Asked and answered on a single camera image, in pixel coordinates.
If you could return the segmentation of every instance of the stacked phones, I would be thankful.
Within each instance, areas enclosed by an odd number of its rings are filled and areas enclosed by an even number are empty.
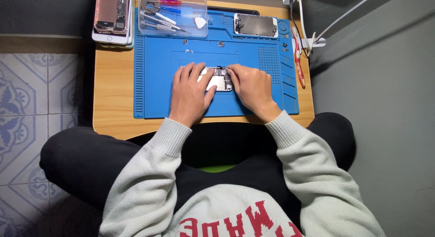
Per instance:
[[[106,48],[132,48],[134,23],[134,0],[97,0],[92,39]]]

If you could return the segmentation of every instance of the red lettering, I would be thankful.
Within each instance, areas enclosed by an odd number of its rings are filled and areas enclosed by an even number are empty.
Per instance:
[[[289,222],[288,225],[293,229],[293,234],[291,237],[304,237],[301,232],[299,232],[299,229],[297,229],[296,225],[294,225],[292,222]]]
[[[243,230],[243,222],[242,222],[242,214],[238,214],[236,216],[236,226],[233,226],[233,224],[230,222],[230,218],[225,218],[224,223],[227,226],[228,233],[230,233],[230,237],[243,237],[244,230]]]
[[[304,237],[301,232],[299,232],[299,229],[297,229],[296,225],[294,225],[292,222],[289,222],[288,225],[292,228],[293,234],[290,237]],[[282,234],[282,228],[281,225],[278,226],[278,228],[275,230],[276,237],[284,237]]]
[[[249,220],[251,221],[252,228],[254,229],[254,235],[255,237],[260,237],[263,235],[261,233],[261,225],[266,226],[268,229],[272,228],[273,222],[269,218],[268,213],[266,212],[266,209],[264,208],[264,201],[258,201],[255,202],[255,205],[258,207],[258,210],[260,213],[255,212],[254,215],[252,215],[252,207],[249,206],[246,209],[246,215],[249,217]]]
[[[281,225],[278,226],[278,228],[275,230],[275,235],[276,235],[276,237],[284,237],[284,235],[282,234]]]
[[[180,237],[198,237],[198,220],[194,218],[186,218],[180,222],[180,225],[187,221],[190,221],[192,225],[185,225],[184,229],[192,230],[192,236],[189,236],[187,233],[180,232]]]
[[[202,236],[208,237],[208,227],[211,227],[212,237],[219,237],[219,233],[217,231],[218,226],[219,226],[219,221],[216,221],[214,223],[203,223],[202,224]]]

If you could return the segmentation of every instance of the ribbed cuff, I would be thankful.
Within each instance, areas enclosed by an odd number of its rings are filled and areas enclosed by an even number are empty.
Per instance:
[[[307,129],[295,122],[285,110],[275,120],[267,123],[266,127],[274,137],[278,148],[294,144],[307,133]]]
[[[165,118],[148,145],[167,156],[177,158],[181,156],[183,144],[191,132],[192,130],[185,125]]]

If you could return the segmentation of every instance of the rose gold phone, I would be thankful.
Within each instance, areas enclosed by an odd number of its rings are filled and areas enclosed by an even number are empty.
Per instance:
[[[125,34],[129,0],[97,0],[94,27],[100,33]]]

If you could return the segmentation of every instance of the tiled floor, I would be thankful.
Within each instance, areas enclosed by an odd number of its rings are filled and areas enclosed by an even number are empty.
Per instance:
[[[83,60],[0,54],[0,236],[96,236],[100,213],[45,178],[39,152],[77,126]]]

